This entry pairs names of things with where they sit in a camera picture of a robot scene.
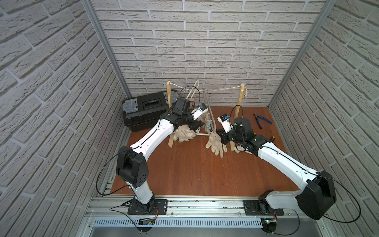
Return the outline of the grey clip hanger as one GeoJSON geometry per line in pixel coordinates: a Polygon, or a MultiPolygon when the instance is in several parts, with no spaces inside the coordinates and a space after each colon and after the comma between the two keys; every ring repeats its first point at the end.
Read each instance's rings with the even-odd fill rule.
{"type": "Polygon", "coordinates": [[[216,130],[216,124],[215,124],[215,119],[214,119],[214,116],[213,116],[213,113],[212,113],[211,106],[210,106],[210,104],[209,104],[209,97],[210,97],[210,93],[208,93],[208,92],[203,92],[204,103],[205,103],[205,105],[208,107],[208,113],[209,113],[210,117],[212,118],[212,120],[213,120],[213,124],[214,124],[214,131],[213,131],[212,133],[215,133],[215,130],[216,130]]]}

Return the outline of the white clip hanger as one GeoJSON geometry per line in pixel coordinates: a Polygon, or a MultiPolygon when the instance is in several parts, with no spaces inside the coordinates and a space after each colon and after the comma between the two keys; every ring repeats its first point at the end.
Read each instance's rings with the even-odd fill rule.
{"type": "Polygon", "coordinates": [[[197,80],[193,86],[190,87],[190,91],[186,97],[187,100],[191,100],[195,93],[198,91],[199,80],[197,80]]]}

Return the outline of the cream glove red-black cuff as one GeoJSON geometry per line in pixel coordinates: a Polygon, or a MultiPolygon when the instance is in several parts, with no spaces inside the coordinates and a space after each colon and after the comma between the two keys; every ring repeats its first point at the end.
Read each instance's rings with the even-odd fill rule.
{"type": "Polygon", "coordinates": [[[212,153],[221,158],[223,158],[224,153],[227,152],[227,146],[221,142],[221,137],[214,132],[209,135],[209,140],[206,143],[205,148],[210,148],[212,153]]]}

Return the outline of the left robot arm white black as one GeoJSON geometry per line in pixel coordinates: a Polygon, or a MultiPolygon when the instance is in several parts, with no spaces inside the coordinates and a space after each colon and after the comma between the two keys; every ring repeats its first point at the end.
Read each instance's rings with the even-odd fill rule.
{"type": "Polygon", "coordinates": [[[175,105],[160,116],[157,124],[143,138],[130,147],[122,146],[118,150],[116,174],[133,191],[137,206],[147,213],[153,210],[155,201],[147,182],[147,161],[150,155],[178,127],[186,125],[195,131],[204,125],[199,118],[208,112],[205,103],[200,103],[194,109],[189,106],[189,100],[178,98],[175,105]]]}

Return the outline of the white glove yellow cuff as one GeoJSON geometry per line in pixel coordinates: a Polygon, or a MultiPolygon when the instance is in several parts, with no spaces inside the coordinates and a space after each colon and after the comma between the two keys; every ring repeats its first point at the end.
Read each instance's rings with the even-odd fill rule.
{"type": "Polygon", "coordinates": [[[209,113],[206,112],[202,114],[197,120],[204,122],[204,124],[207,124],[210,121],[209,113]]]}

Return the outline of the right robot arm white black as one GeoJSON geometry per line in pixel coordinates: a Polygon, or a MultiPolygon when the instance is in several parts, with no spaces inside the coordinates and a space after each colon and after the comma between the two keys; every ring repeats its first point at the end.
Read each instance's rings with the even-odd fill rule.
{"type": "Polygon", "coordinates": [[[299,188],[297,191],[268,190],[261,199],[272,209],[300,210],[309,218],[319,220],[335,204],[337,197],[332,175],[317,172],[280,150],[274,138],[256,134],[245,117],[230,123],[226,114],[217,118],[222,128],[216,132],[223,144],[235,142],[238,151],[253,154],[281,171],[299,188]]]}

